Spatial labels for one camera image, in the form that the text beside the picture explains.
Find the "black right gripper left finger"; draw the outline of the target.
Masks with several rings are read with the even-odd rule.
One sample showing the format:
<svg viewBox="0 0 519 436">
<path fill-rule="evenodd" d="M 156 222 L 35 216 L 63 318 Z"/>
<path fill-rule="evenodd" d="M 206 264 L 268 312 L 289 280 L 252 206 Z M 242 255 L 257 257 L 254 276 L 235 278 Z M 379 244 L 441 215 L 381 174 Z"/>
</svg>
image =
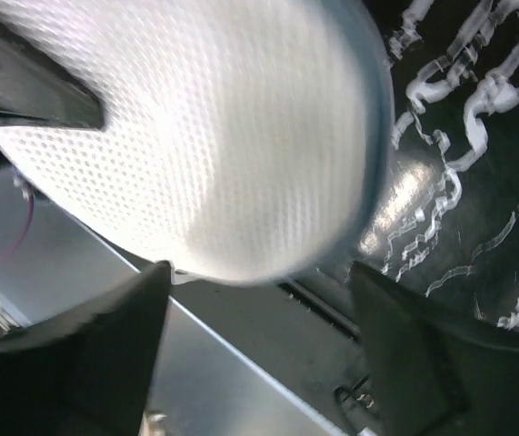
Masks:
<svg viewBox="0 0 519 436">
<path fill-rule="evenodd" d="M 154 373 L 171 265 L 0 338 L 0 435 L 136 435 Z"/>
</svg>

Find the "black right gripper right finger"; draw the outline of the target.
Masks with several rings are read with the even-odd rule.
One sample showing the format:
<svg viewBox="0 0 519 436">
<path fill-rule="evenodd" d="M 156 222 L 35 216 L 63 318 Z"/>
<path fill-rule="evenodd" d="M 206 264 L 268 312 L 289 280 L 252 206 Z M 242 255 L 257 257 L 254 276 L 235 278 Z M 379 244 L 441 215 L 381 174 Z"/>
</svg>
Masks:
<svg viewBox="0 0 519 436">
<path fill-rule="evenodd" d="M 349 289 L 387 435 L 519 435 L 519 332 L 353 263 Z"/>
</svg>

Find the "white mesh laundry bag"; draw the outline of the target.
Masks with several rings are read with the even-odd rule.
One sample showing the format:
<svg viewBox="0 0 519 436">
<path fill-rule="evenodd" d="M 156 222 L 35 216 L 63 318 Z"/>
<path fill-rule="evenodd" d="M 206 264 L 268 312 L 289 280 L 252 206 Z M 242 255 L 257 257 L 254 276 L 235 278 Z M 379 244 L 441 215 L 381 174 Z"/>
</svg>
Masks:
<svg viewBox="0 0 519 436">
<path fill-rule="evenodd" d="M 124 250 L 237 285 L 354 242 L 374 213 L 391 79 L 359 1 L 0 1 L 102 95 L 102 131 L 0 127 L 55 204 Z"/>
</svg>

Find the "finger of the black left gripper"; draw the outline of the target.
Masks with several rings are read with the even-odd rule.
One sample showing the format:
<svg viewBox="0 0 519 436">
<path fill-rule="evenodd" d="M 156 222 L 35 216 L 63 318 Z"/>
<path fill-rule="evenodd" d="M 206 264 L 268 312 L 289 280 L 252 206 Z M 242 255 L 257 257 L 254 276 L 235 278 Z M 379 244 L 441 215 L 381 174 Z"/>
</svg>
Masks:
<svg viewBox="0 0 519 436">
<path fill-rule="evenodd" d="M 96 129 L 101 100 L 82 81 L 0 21 L 0 127 Z"/>
</svg>

